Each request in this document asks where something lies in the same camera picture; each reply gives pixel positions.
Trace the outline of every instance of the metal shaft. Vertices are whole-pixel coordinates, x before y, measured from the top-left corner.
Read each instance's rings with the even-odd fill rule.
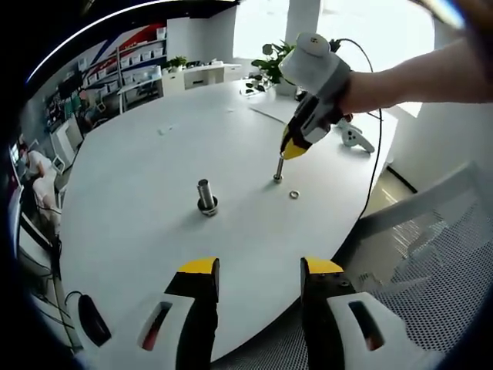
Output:
[[[199,181],[197,189],[199,190],[202,205],[208,210],[214,208],[214,198],[213,193],[210,190],[209,181],[206,179],[202,179],[201,181]]]
[[[277,162],[277,171],[276,174],[274,175],[274,179],[280,179],[280,177],[283,175],[283,164],[284,164],[284,157],[281,154],[279,157],[279,162]]]

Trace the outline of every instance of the desk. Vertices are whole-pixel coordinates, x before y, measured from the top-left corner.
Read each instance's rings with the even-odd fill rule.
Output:
[[[137,89],[140,86],[147,85],[148,83],[153,83],[160,80],[161,80],[161,76],[156,76],[156,77],[152,77],[151,79],[147,79],[146,81],[135,82],[131,85],[123,86],[120,90],[118,90],[117,94],[119,97],[120,114],[123,114],[125,112],[125,104],[123,102],[125,93],[127,93],[130,90]],[[158,92],[159,92],[159,97],[162,97],[163,90],[158,88]]]
[[[349,150],[335,130],[287,161],[276,185],[284,125],[249,108],[274,91],[248,99],[241,86],[156,99],[86,137],[63,207],[63,287],[91,295],[110,331],[142,299],[163,292],[181,265],[217,256],[219,358],[299,297],[300,258],[331,258],[360,215],[376,155]],[[283,100],[283,120],[296,106]],[[377,142],[376,119],[357,115],[353,122]],[[395,128],[386,119],[378,173]],[[196,206],[203,178],[219,200],[211,218]],[[297,200],[291,190],[300,191]],[[76,302],[69,302],[73,317]]]

